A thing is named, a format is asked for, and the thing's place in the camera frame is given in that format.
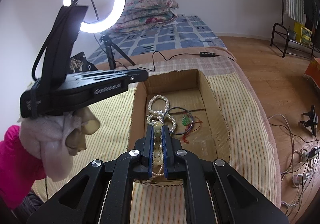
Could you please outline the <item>pink left sleeve forearm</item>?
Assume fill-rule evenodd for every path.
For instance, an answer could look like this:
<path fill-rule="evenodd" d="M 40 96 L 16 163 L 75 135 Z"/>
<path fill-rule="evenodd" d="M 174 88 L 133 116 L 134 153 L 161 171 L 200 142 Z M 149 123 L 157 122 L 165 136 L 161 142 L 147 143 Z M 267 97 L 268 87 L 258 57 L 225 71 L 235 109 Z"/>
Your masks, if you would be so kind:
<path fill-rule="evenodd" d="M 42 161 L 21 144 L 20 127 L 12 125 L 1 141 L 1 198 L 9 209 L 18 207 L 36 180 L 45 178 Z"/>

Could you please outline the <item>left gloved hand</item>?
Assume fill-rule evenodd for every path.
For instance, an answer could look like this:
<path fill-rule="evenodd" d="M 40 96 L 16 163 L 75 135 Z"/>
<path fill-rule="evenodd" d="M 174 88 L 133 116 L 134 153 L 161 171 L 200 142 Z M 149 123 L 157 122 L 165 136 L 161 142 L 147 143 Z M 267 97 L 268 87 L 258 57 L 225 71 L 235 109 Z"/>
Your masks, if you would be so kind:
<path fill-rule="evenodd" d="M 42 161 L 44 172 L 54 182 L 67 178 L 73 157 L 87 149 L 86 136 L 100 128 L 100 121 L 89 107 L 62 116 L 22 118 L 20 122 L 22 146 Z"/>

